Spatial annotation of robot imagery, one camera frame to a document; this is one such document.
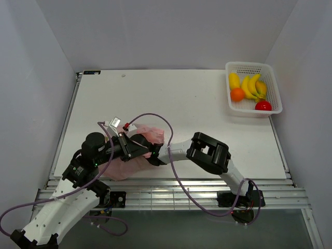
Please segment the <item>pink plastic bag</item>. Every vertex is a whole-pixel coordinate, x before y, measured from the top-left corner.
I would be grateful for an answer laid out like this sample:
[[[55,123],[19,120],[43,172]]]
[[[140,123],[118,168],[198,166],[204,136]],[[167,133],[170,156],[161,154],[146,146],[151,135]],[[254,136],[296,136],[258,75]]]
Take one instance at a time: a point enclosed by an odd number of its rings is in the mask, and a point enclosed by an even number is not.
[[[140,134],[152,144],[164,144],[164,130],[156,127],[149,127],[144,124],[134,123],[137,130],[135,134]],[[110,178],[114,181],[121,181],[132,177],[137,172],[146,171],[153,168],[147,159],[151,154],[136,157],[127,162],[122,161],[120,158],[112,159],[110,165],[103,173],[104,177]]]

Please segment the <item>orange fake orange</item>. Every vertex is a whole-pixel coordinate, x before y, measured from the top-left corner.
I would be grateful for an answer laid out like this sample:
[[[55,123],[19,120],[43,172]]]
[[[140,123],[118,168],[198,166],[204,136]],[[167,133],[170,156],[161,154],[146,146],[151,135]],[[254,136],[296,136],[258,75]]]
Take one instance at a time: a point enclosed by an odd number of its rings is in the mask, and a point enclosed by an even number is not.
[[[230,92],[230,97],[234,102],[241,102],[245,98],[245,92],[241,88],[234,88]]]

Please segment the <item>yellow fake banana bunch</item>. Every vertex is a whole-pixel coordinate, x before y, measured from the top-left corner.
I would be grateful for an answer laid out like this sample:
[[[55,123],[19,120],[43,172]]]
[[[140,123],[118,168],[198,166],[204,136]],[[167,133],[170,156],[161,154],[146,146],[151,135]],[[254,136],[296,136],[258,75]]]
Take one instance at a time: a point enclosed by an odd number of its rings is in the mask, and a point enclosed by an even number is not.
[[[259,98],[259,94],[256,91],[255,83],[261,77],[261,74],[256,74],[254,76],[245,76],[242,84],[241,89],[245,92],[245,97],[249,100],[254,100],[256,102],[264,101],[264,99]]]

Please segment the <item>red orange fake fruit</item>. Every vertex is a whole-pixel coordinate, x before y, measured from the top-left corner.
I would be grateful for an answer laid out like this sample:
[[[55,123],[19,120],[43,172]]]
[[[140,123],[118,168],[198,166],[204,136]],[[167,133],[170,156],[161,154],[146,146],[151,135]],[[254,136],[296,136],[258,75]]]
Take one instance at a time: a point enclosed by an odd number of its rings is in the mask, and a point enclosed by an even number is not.
[[[255,110],[272,111],[272,106],[268,101],[260,101],[255,105]]]

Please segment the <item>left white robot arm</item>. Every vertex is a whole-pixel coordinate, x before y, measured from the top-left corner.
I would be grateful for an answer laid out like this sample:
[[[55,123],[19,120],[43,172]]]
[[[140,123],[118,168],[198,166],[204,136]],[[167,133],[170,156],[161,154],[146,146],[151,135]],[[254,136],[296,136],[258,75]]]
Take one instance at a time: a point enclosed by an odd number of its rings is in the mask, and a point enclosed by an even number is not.
[[[68,231],[92,208],[124,207],[125,192],[111,192],[98,178],[98,166],[120,159],[130,159],[151,152],[153,144],[143,135],[128,137],[121,132],[109,141],[102,133],[87,135],[75,152],[52,196],[34,219],[14,230],[10,239],[19,248],[58,248]]]

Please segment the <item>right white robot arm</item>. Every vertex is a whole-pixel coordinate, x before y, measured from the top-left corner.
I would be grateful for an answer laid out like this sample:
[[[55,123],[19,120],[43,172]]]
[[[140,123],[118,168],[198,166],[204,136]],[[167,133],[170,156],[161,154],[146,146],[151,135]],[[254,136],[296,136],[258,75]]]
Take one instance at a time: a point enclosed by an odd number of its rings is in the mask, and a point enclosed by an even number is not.
[[[151,165],[190,160],[206,172],[218,175],[228,185],[238,205],[246,206],[253,200],[253,187],[231,161],[229,146],[221,141],[202,132],[196,132],[189,140],[170,145],[153,144],[141,134],[131,136],[130,140],[147,147],[151,156],[146,160]]]

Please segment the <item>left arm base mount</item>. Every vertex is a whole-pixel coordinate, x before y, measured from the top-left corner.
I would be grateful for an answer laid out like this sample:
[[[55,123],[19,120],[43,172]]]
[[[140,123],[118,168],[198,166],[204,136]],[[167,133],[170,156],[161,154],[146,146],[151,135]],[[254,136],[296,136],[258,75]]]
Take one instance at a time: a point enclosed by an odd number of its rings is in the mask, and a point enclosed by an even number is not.
[[[102,181],[95,181],[88,190],[93,190],[99,198],[99,204],[96,206],[99,210],[89,212],[89,215],[93,217],[90,220],[94,223],[107,223],[108,219],[101,218],[101,216],[111,217],[113,208],[124,208],[126,206],[127,193],[125,191],[112,191]]]

